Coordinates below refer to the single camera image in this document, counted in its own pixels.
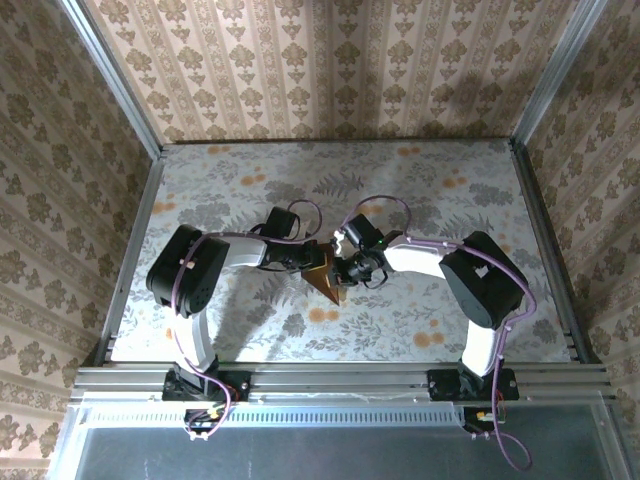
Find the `table surface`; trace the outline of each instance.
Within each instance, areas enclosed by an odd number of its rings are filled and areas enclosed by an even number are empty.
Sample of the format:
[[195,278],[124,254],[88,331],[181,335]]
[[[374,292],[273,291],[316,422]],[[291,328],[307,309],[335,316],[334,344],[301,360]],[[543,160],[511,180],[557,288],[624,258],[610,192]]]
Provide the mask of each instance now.
[[[569,361],[563,331],[505,139],[185,145],[166,158],[111,359],[171,361],[170,313],[145,287],[149,268],[179,224],[247,231],[274,205],[299,198],[322,208],[328,240],[361,199],[396,195],[412,208],[413,236],[461,239],[489,233],[525,273],[538,300],[509,336],[505,357]],[[361,209],[383,232],[402,227],[394,202]],[[314,228],[314,210],[296,207]],[[456,361],[468,320],[446,282],[396,273],[379,290],[347,292],[341,306],[299,274],[225,269],[207,307],[224,361]]]

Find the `gray leaf pattern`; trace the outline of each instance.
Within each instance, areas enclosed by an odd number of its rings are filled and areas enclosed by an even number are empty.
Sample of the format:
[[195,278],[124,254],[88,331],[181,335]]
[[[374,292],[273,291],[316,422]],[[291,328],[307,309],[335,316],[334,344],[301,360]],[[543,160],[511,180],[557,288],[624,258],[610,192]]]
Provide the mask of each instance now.
[[[180,223],[246,232],[274,205],[308,198],[322,208],[318,238],[328,241],[359,200],[383,193],[411,206],[410,234],[459,240],[488,232],[525,272],[540,308],[514,329],[506,357],[568,360],[526,207],[508,190],[518,183],[507,147],[502,140],[169,147],[112,358],[173,360],[165,335],[171,316],[155,304],[145,277]],[[295,211],[316,224],[310,206]],[[392,201],[360,212],[383,232],[406,223]],[[468,324],[439,279],[396,273],[380,290],[349,289],[338,307],[299,274],[252,268],[223,269],[207,319],[220,359],[250,362],[456,361]]]

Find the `robotic arm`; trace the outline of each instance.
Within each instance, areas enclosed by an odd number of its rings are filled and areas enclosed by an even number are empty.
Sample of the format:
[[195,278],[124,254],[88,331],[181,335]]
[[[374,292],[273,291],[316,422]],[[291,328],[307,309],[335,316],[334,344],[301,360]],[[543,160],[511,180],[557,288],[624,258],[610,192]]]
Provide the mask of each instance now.
[[[185,318],[202,312],[213,294],[223,267],[251,266],[268,268],[277,263],[286,271],[300,271],[331,300],[329,290],[363,283],[378,288],[393,272],[417,272],[444,278],[461,309],[469,318],[467,344],[459,362],[459,391],[466,398],[486,394],[494,366],[496,339],[503,320],[519,307],[523,291],[505,273],[488,262],[462,250],[421,245],[400,231],[383,235],[360,214],[336,232],[331,244],[315,240],[300,244],[282,244],[269,238],[290,235],[296,215],[275,207],[267,222],[260,226],[260,237],[208,237],[201,241],[188,262],[175,298],[177,311]],[[203,233],[182,225],[174,233],[147,276],[147,288],[162,306],[170,306],[176,275],[187,252]],[[342,257],[343,241],[356,249]],[[498,245],[483,232],[474,232],[464,245],[486,253],[507,265],[522,280],[524,275]],[[371,286],[372,274],[380,271],[383,280]],[[202,371],[217,368],[217,357],[209,342],[204,312],[193,322],[177,322],[178,335],[192,363]]]

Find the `purple cable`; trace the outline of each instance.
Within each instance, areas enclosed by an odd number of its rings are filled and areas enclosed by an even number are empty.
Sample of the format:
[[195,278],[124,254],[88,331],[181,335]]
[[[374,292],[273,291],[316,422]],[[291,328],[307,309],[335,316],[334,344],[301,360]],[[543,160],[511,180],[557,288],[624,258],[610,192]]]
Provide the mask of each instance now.
[[[499,268],[504,273],[506,273],[509,276],[509,278],[511,278],[518,285],[518,287],[522,289],[522,291],[525,294],[525,297],[527,297],[526,311],[507,320],[504,324],[504,329],[502,330],[502,332],[500,332],[500,336],[498,337],[498,343],[495,350],[495,360],[493,364],[493,381],[491,382],[491,414],[493,415],[493,428],[494,428],[493,436],[496,437],[496,440],[498,441],[498,446],[500,447],[500,451],[502,452],[502,455],[504,456],[507,463],[511,465],[512,468],[520,472],[529,470],[533,465],[533,460],[531,458],[531,452],[529,451],[529,449],[524,445],[524,443],[522,443],[513,435],[510,435],[507,433],[500,433],[500,425],[498,423],[498,412],[497,412],[497,395],[498,395],[498,374],[500,373],[500,367],[501,367],[500,362],[503,358],[503,352],[504,352],[504,347],[507,341],[507,335],[512,330],[513,325],[520,322],[521,320],[529,318],[531,315],[533,315],[533,313],[538,308],[538,304],[536,302],[535,297],[533,296],[533,292],[531,292],[529,285],[527,285],[524,280],[522,280],[518,275],[516,275],[504,263],[496,260],[495,258],[493,258],[490,255],[487,255],[484,252],[476,250],[475,248],[467,247],[466,245],[455,243],[455,242],[426,240],[426,239],[417,239],[417,238],[409,238],[409,237],[407,237],[407,239],[409,240],[409,243],[413,243],[415,245],[423,245],[425,247],[444,247],[447,249],[450,248],[451,250],[460,249],[478,258],[481,258],[489,262],[491,265],[494,265],[495,267]],[[527,457],[527,463],[525,464],[524,467],[517,465],[511,459],[511,456],[507,453],[507,450],[505,449],[504,443],[502,441],[502,436],[514,441],[522,449],[522,451]]]
[[[191,370],[193,370],[193,374],[198,376],[198,377],[200,377],[200,378],[202,378],[202,379],[204,379],[204,380],[212,381],[213,383],[215,383],[220,388],[220,390],[222,390],[224,392],[224,398],[225,398],[224,412],[222,413],[222,417],[220,417],[220,420],[218,421],[218,423],[216,423],[216,426],[213,427],[208,432],[203,433],[203,438],[206,440],[211,435],[216,433],[218,431],[218,429],[222,426],[222,424],[225,422],[225,420],[229,417],[229,413],[231,412],[231,393],[229,393],[229,389],[227,388],[227,386],[224,383],[222,383],[217,378],[210,377],[209,375],[200,372],[197,369],[197,367],[187,358],[187,356],[184,354],[184,350],[182,350],[182,345],[180,345],[180,340],[178,340],[178,334],[176,333],[175,329],[173,330],[173,336],[176,339],[176,345],[178,345],[178,350],[180,350],[180,354],[184,357],[185,362],[187,362],[187,365],[189,365]],[[192,431],[191,430],[191,423],[192,423],[192,421],[189,421],[189,423],[187,425],[187,428],[188,428],[189,432]]]
[[405,202],[401,198],[394,197],[393,195],[372,195],[371,197],[367,197],[364,200],[360,200],[356,204],[356,206],[353,207],[353,210],[351,210],[351,212],[349,212],[349,215],[347,215],[345,217],[345,219],[342,222],[342,224],[340,224],[339,230],[342,230],[344,228],[344,226],[347,224],[347,222],[349,220],[351,220],[351,218],[353,218],[354,214],[356,213],[356,210],[358,210],[358,207],[360,207],[361,205],[364,205],[367,202],[370,202],[371,200],[377,200],[378,198],[384,198],[386,200],[393,200],[393,201],[399,203],[400,205],[402,205],[404,207],[404,212],[407,214],[407,222],[405,223],[405,227],[402,230],[402,233],[404,233],[406,235],[407,234],[407,230],[409,229],[409,225],[411,225],[411,209],[409,208],[409,205],[407,205],[407,202]]
[[294,200],[293,202],[291,202],[289,204],[289,206],[287,207],[287,210],[290,212],[291,211],[291,207],[293,207],[294,205],[297,205],[298,203],[308,203],[309,205],[311,205],[313,208],[316,209],[316,212],[318,212],[318,226],[316,227],[316,229],[313,231],[313,233],[311,235],[309,235],[308,237],[305,238],[305,241],[309,240],[309,238],[315,236],[318,234],[318,232],[320,231],[320,228],[322,227],[322,210],[320,210],[320,206],[315,203],[312,202],[311,200],[307,200],[306,198],[301,198],[299,200]]

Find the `purple wire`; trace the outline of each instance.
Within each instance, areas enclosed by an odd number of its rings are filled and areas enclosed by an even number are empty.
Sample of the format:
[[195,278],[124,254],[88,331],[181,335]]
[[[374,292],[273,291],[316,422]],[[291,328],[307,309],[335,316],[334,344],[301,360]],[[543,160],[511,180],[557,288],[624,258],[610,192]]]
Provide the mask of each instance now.
[[298,203],[308,203],[309,205],[311,205],[313,208],[316,209],[316,212],[318,212],[318,226],[316,227],[316,229],[313,231],[313,233],[311,235],[309,235],[308,237],[305,238],[305,241],[309,240],[309,238],[315,236],[318,234],[318,232],[320,231],[320,228],[322,227],[322,210],[320,209],[320,206],[315,203],[312,202],[311,200],[307,200],[306,198],[301,198],[299,200],[294,200],[293,202],[291,202],[289,204],[289,206],[287,207],[288,211],[291,211],[291,207],[293,207],[294,205],[297,205]]
[[409,230],[409,225],[411,225],[411,209],[409,208],[409,205],[407,205],[407,202],[405,202],[401,198],[394,197],[393,195],[372,195],[371,197],[367,197],[364,200],[360,200],[356,204],[356,206],[353,207],[353,210],[351,210],[351,212],[349,212],[349,215],[347,215],[345,217],[344,221],[340,224],[340,230],[342,230],[344,228],[344,226],[347,224],[347,222],[353,218],[353,216],[356,213],[356,210],[358,210],[358,207],[360,207],[361,205],[364,205],[367,202],[370,202],[371,200],[377,200],[379,198],[384,198],[386,200],[393,200],[393,201],[395,201],[395,202],[397,202],[397,203],[399,203],[400,205],[403,206],[404,212],[407,215],[407,222],[405,223],[405,226],[404,226],[404,229],[402,230],[402,232],[406,235],[407,234],[407,230]]
[[[222,417],[220,417],[220,420],[218,420],[218,423],[216,423],[215,427],[213,427],[208,432],[205,432],[205,433],[202,434],[205,439],[208,439],[211,435],[213,435],[214,433],[216,433],[218,431],[218,429],[222,426],[222,424],[229,417],[229,413],[231,412],[231,393],[229,393],[229,389],[227,388],[227,386],[224,383],[222,383],[217,378],[211,377],[211,376],[209,376],[209,375],[207,375],[205,373],[200,372],[197,369],[197,367],[191,362],[191,360],[189,360],[187,358],[187,356],[184,354],[184,350],[182,349],[182,345],[180,345],[180,340],[178,339],[178,334],[176,333],[175,329],[173,330],[173,336],[176,339],[176,345],[178,345],[178,350],[180,350],[180,354],[184,357],[185,362],[187,362],[187,365],[189,365],[191,370],[193,370],[194,375],[196,375],[196,376],[198,376],[198,377],[200,377],[200,378],[202,378],[204,380],[212,381],[213,383],[215,383],[220,388],[220,390],[222,390],[224,392],[225,404],[224,404],[224,412],[222,413]],[[189,421],[189,423],[187,424],[188,431],[192,431],[191,430],[191,424],[192,424],[193,420],[194,419],[191,419]]]
[[[495,359],[493,364],[493,381],[491,382],[491,414],[493,415],[493,428],[494,428],[493,435],[496,437],[496,440],[498,441],[498,446],[500,447],[500,451],[502,452],[502,455],[504,456],[507,463],[511,465],[511,467],[513,467],[515,470],[518,470],[520,472],[529,470],[533,465],[533,460],[531,458],[531,452],[529,451],[529,449],[525,446],[524,443],[522,443],[513,435],[500,432],[500,425],[498,423],[497,396],[498,396],[498,375],[500,373],[500,368],[502,366],[501,360],[503,358],[503,352],[504,352],[504,347],[507,341],[507,335],[513,328],[513,325],[515,325],[516,323],[526,318],[531,317],[531,315],[533,315],[533,313],[538,308],[538,304],[536,302],[535,297],[533,296],[533,292],[529,288],[529,285],[527,285],[527,283],[524,280],[522,280],[522,278],[516,275],[515,272],[513,272],[504,263],[496,260],[495,258],[493,258],[490,255],[487,255],[484,252],[476,250],[475,248],[467,247],[464,244],[455,243],[455,242],[426,240],[426,239],[409,238],[409,237],[407,237],[407,239],[409,240],[409,243],[413,243],[415,245],[423,245],[425,247],[445,247],[447,249],[450,248],[451,250],[459,249],[471,255],[474,255],[478,258],[481,258],[489,262],[490,264],[494,265],[495,267],[499,268],[504,273],[506,273],[509,276],[509,278],[511,278],[516,283],[516,285],[518,285],[518,287],[522,289],[525,297],[527,297],[527,309],[523,313],[516,315],[515,317],[507,320],[504,324],[504,328],[502,332],[500,332],[500,336],[498,337],[498,344],[495,350]],[[502,441],[503,436],[506,438],[509,438],[510,440],[513,440],[522,449],[522,451],[527,457],[527,463],[525,464],[525,466],[522,467],[516,464],[512,460],[511,456],[507,453],[507,450]]]

